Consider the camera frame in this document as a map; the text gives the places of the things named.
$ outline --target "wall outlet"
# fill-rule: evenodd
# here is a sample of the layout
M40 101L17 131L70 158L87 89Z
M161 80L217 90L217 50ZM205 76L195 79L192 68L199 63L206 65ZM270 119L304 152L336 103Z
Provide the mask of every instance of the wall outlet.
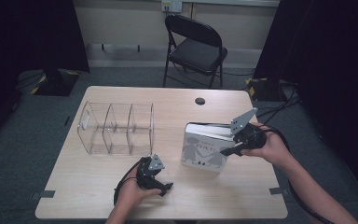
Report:
M182 2L161 1L161 11L163 12L182 12Z
M171 11L172 1L161 1L161 11Z

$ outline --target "person's left hand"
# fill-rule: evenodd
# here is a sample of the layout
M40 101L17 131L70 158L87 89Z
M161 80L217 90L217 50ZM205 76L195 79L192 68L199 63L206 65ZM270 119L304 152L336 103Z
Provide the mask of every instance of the person's left hand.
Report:
M133 209L138 206L141 201L149 196L159 195L161 189L141 189L136 182L136 172L138 167L135 167L126 177L124 184L121 186L118 194L116 206L124 206L127 209Z

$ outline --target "clear acrylic organizer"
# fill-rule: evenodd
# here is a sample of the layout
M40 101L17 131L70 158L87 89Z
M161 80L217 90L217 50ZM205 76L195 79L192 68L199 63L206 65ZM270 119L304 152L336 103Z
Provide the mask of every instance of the clear acrylic organizer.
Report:
M153 105L86 102L77 133L89 154L149 156Z

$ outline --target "chair backrest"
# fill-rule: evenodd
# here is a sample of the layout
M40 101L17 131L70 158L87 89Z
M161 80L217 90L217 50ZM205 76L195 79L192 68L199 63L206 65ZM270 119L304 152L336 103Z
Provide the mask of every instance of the chair backrest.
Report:
M169 15L165 18L165 26L170 35L174 32L207 45L222 47L222 39L215 29L199 21L180 15Z

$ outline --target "wooden table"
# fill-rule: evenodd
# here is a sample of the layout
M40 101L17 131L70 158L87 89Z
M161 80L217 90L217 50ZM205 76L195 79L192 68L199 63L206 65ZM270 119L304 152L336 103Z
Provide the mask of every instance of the wooden table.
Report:
M205 105L197 105L202 97ZM190 121L229 124L252 108L245 91L89 87L76 113L36 216L43 219L104 219L114 207L114 188L140 157L89 155L76 132L83 105L94 103L153 104L154 145L166 168L162 183L173 182L164 197L145 199L131 219L285 218L287 209L272 165L260 158L231 156L215 172L181 164L185 126Z

